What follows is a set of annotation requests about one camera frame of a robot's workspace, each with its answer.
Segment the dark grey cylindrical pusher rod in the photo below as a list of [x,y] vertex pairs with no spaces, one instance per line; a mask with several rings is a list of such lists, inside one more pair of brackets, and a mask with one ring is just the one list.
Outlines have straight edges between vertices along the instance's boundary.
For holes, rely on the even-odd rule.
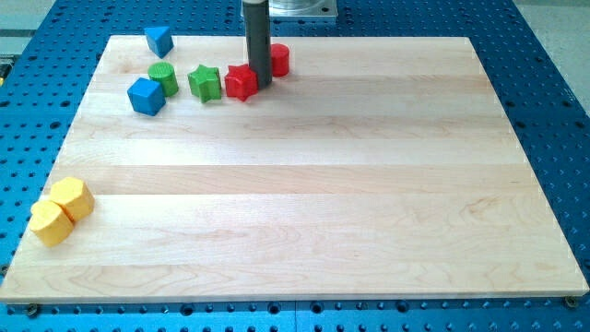
[[242,0],[249,67],[256,73],[258,88],[272,82],[268,0]]

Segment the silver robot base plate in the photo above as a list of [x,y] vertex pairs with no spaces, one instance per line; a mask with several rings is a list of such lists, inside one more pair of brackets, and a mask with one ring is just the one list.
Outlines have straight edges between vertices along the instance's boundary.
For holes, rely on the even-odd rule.
[[335,21],[337,0],[269,0],[269,15],[281,20]]

